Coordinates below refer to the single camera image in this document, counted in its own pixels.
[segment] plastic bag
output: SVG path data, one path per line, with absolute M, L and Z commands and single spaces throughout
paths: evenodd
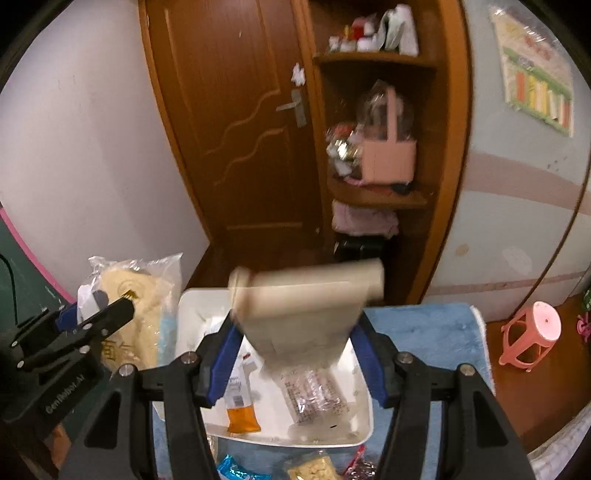
M 294 423 L 309 423 L 324 414 L 339 416 L 349 411 L 328 369 L 293 368 L 283 372 L 281 380 Z
M 343 472 L 343 478 L 345 480 L 374 480 L 377 470 L 372 462 L 365 459 L 365 445 L 362 445 Z
M 134 318 L 103 342 L 102 362 L 111 371 L 125 363 L 146 369 L 174 359 L 181 256 L 122 262 L 89 258 L 93 272 L 79 289 L 78 322 L 128 292 L 135 307 Z
M 270 475 L 251 472 L 237 463 L 232 455 L 226 455 L 224 460 L 217 466 L 217 471 L 228 480 L 271 480 Z
M 290 480 L 341 480 L 325 450 L 289 460 L 285 471 Z
M 367 140 L 388 139 L 388 94 L 390 85 L 378 80 L 372 89 L 360 98 L 358 122 L 363 125 L 363 137 Z M 396 95 L 398 141 L 411 140 L 414 122 L 414 111 L 403 96 Z

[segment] pink cloth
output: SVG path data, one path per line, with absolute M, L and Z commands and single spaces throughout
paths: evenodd
M 351 236 L 398 235 L 398 217 L 392 210 L 359 208 L 333 200 L 333 230 Z

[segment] pink toy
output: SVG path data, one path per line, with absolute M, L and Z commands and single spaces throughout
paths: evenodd
M 581 317 L 578 315 L 577 318 L 579 321 L 577 322 L 577 332 L 579 335 L 583 335 L 585 343 L 589 341 L 589 337 L 591 336 L 591 323 L 589 323 L 589 312 L 585 312 L 585 317 Z

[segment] wooden door frame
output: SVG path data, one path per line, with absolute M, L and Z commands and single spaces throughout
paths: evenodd
M 166 104 L 164 102 L 164 97 L 162 94 L 162 88 L 160 86 L 160 81 L 158 79 L 158 73 L 156 69 L 156 62 L 154 60 L 154 52 L 152 50 L 152 41 L 150 39 L 150 18 L 148 16 L 148 9 L 146 7 L 147 0 L 138 0 L 138 13 L 139 13 L 139 27 L 142 34 L 142 43 L 144 45 L 144 53 L 146 56 L 146 64 L 148 66 L 148 73 L 150 75 L 150 82 L 152 83 L 152 89 L 154 90 L 154 96 L 156 97 L 156 105 L 158 106 L 158 111 L 160 112 L 160 118 L 162 119 L 162 123 L 164 125 L 164 131 L 166 132 L 166 136 L 168 138 L 168 142 L 170 143 L 170 148 L 173 152 L 174 159 L 176 160 L 178 171 L 183 178 L 183 183 L 185 188 L 187 189 L 187 193 L 189 194 L 189 198 L 191 199 L 191 203 L 193 204 L 193 208 L 195 208 L 195 212 L 201 221 L 201 225 L 210 244 L 215 243 L 215 237 L 212 234 L 212 230 L 215 228 L 211 228 L 206 221 L 205 215 L 203 214 L 203 209 L 199 203 L 199 199 L 197 198 L 197 193 L 195 192 L 195 187 L 191 182 L 191 178 L 189 176 L 189 172 L 187 169 L 187 164 L 183 158 L 181 153 L 180 146 L 178 144 L 178 139 L 174 133 L 174 128 L 172 122 L 170 121 L 170 117 L 168 116 L 168 110 L 166 110 Z
M 439 0 L 447 51 L 447 144 L 439 195 L 423 258 L 407 296 L 408 304 L 421 303 L 451 230 L 460 196 L 469 148 L 472 119 L 472 49 L 461 0 Z

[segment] plastic container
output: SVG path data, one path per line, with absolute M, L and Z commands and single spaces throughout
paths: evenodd
M 212 324 L 221 324 L 229 311 L 230 294 L 227 289 L 193 288 L 184 292 L 178 304 L 176 355 L 194 350 L 205 334 L 212 331 Z M 350 341 L 330 371 L 344 401 L 353 406 L 354 415 L 346 420 L 346 425 L 332 429 L 329 437 L 299 436 L 297 439 L 290 437 L 288 433 L 293 425 L 293 418 L 280 386 L 264 376 L 264 362 L 248 340 L 245 338 L 242 342 L 242 348 L 248 350 L 254 360 L 247 375 L 249 374 L 252 399 L 261 431 L 228 433 L 226 405 L 220 399 L 213 408 L 202 408 L 203 422 L 208 434 L 261 445 L 324 448 L 360 445 L 370 437 L 374 430 L 372 402 Z

